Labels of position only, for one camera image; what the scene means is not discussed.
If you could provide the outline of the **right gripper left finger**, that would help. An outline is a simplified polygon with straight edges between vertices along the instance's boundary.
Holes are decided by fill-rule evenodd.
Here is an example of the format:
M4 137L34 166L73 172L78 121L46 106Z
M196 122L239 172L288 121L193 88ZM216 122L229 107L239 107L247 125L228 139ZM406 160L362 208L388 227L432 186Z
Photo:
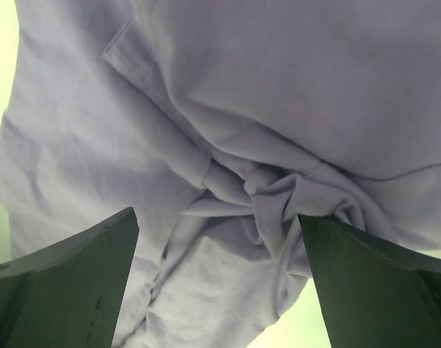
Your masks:
M111 347L138 234L128 207L0 264L0 347Z

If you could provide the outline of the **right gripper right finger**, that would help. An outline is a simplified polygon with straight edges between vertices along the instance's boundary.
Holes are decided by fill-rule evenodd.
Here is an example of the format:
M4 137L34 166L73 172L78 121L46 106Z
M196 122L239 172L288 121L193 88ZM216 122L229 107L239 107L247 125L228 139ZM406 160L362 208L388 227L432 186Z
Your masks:
M334 218L299 219L332 347L441 347L441 259Z

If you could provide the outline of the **purple t shirt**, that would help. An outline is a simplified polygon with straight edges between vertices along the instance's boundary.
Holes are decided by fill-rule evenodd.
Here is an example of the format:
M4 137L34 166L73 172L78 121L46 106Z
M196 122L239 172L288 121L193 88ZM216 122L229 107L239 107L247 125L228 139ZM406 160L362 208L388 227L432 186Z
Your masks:
M245 347L298 215L441 250L441 1L17 1L0 202L21 257L132 207L114 347Z

